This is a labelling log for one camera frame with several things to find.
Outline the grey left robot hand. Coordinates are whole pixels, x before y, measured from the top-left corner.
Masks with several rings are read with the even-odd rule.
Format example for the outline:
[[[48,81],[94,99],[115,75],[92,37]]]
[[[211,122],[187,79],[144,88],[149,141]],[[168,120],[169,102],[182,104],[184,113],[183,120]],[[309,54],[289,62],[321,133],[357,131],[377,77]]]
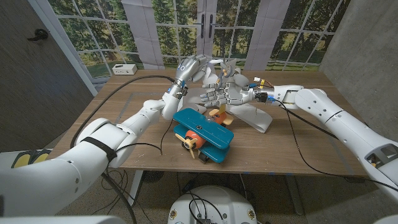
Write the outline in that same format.
[[[199,81],[207,68],[208,57],[206,55],[191,55],[178,66],[175,81],[173,82],[168,94],[181,99],[185,92],[184,87],[189,80],[193,83]]]

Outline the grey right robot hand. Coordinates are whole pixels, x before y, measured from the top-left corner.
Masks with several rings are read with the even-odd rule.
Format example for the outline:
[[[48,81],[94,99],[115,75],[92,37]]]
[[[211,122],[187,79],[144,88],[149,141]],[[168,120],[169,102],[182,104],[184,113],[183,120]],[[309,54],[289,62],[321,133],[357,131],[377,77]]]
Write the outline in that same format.
[[[252,100],[267,100],[274,94],[270,86],[256,88],[257,84],[250,84],[248,78],[233,70],[231,66],[222,68],[214,83],[204,84],[206,93],[200,95],[205,107],[228,105],[243,105]]]

